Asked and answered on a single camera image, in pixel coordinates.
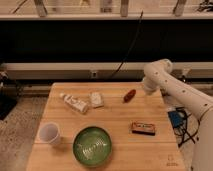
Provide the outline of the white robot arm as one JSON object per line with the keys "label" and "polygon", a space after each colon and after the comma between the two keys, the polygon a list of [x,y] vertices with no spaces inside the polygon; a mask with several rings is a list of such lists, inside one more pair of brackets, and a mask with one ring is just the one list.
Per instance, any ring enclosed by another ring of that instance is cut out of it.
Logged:
{"label": "white robot arm", "polygon": [[173,64],[161,59],[144,66],[143,89],[147,94],[163,88],[200,122],[191,171],[213,171],[213,97],[171,75]]}

